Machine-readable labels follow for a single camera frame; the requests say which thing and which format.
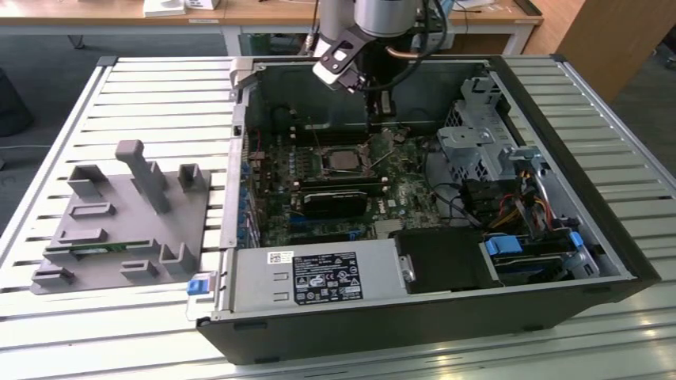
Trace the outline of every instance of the blue connector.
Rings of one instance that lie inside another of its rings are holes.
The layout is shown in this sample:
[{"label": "blue connector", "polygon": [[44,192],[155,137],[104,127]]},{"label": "blue connector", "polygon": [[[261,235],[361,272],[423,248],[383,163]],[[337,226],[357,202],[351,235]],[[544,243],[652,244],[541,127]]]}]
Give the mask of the blue connector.
[{"label": "blue connector", "polygon": [[579,232],[571,232],[569,234],[572,244],[575,245],[575,248],[580,249],[584,246],[584,240],[581,239],[581,235]]},{"label": "blue connector", "polygon": [[192,279],[188,282],[188,295],[208,295],[209,294],[209,280]]},{"label": "blue connector", "polygon": [[521,243],[515,235],[495,236],[485,242],[485,250],[491,256],[499,254],[521,253]]}]

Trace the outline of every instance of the desk leg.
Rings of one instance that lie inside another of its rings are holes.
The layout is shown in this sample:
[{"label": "desk leg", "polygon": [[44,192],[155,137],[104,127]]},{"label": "desk leg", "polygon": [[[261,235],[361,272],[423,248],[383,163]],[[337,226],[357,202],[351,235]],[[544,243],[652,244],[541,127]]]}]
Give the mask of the desk leg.
[{"label": "desk leg", "polygon": [[519,55],[523,53],[533,28],[535,25],[529,24],[519,25],[516,27],[516,31],[511,35],[509,41],[507,41],[505,50],[503,51],[504,55]]},{"label": "desk leg", "polygon": [[73,49],[84,48],[84,36],[81,34],[76,36],[68,34],[68,40],[71,41],[71,45],[73,45]]},{"label": "desk leg", "polygon": [[241,56],[240,35],[241,27],[239,25],[225,25],[221,27],[223,38],[225,39],[225,49],[231,57]]}]

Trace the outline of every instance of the floor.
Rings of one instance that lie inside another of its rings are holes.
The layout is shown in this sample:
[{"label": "floor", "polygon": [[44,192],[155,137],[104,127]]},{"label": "floor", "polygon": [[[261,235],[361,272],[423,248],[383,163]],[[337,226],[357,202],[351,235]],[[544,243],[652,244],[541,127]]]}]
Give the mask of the floor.
[{"label": "floor", "polygon": [[[12,137],[0,137],[0,148],[51,145],[68,117],[101,55],[224,55],[219,36],[88,36],[87,48],[73,50],[64,36],[0,36],[0,67],[7,71],[36,121]],[[676,173],[676,70],[663,65],[664,51],[644,64],[640,73],[612,103],[617,115],[651,151]],[[0,233],[47,154],[47,148],[0,149],[7,162],[0,170]]]}]

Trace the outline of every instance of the copper pipe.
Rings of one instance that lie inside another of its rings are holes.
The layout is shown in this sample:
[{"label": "copper pipe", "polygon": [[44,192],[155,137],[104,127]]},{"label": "copper pipe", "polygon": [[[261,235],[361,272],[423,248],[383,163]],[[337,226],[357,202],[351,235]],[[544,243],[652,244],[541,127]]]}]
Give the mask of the copper pipe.
[{"label": "copper pipe", "polygon": [[388,52],[389,55],[392,55],[395,58],[399,59],[417,59],[420,57],[419,53],[399,51],[391,46],[388,46],[384,50]]}]

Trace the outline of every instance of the green circuit board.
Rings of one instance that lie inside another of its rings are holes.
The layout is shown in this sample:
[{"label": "green circuit board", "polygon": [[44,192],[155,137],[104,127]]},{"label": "green circuit board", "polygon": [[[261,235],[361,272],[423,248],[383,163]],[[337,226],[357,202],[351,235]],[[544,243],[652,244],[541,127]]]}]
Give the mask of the green circuit board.
[{"label": "green circuit board", "polygon": [[259,204],[264,206],[261,246],[307,244],[309,240],[321,242],[320,237],[339,235],[348,241],[371,240],[377,238],[373,224],[385,220],[399,221],[401,228],[439,226],[439,210],[420,169],[424,159],[420,143],[421,138],[401,139],[397,131],[391,130],[369,138],[365,159],[373,170],[371,174],[388,179],[384,196],[368,198],[365,212],[359,217],[321,220],[305,218],[292,209],[289,191],[299,171],[291,165],[291,158],[305,154],[311,165],[303,175],[323,175],[317,148],[281,143],[272,146],[268,151],[271,175],[263,175],[263,190],[259,191],[263,194]]}]

